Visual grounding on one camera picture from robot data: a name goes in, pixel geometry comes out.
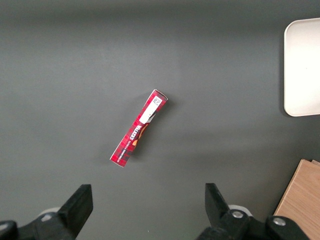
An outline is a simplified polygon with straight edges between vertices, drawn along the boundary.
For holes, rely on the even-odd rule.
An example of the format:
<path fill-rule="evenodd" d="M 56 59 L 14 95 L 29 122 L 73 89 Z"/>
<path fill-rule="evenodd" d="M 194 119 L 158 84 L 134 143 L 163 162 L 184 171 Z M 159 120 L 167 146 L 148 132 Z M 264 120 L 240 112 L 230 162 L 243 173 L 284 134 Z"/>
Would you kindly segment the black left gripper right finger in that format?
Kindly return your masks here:
<path fill-rule="evenodd" d="M 198 240 L 306 240 L 299 225 L 284 216 L 256 220 L 247 209 L 231 208 L 214 183 L 205 184 L 205 211 L 210 222 Z"/>

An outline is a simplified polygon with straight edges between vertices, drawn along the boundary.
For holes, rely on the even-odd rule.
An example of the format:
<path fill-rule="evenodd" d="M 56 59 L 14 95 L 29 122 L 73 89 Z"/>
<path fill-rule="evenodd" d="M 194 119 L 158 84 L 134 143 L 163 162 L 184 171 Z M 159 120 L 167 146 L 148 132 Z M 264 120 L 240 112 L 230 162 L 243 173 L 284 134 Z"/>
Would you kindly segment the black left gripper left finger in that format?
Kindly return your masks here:
<path fill-rule="evenodd" d="M 0 222 L 2 240 L 75 240 L 93 211 L 92 186 L 82 184 L 58 209 L 19 227 L 13 220 Z"/>

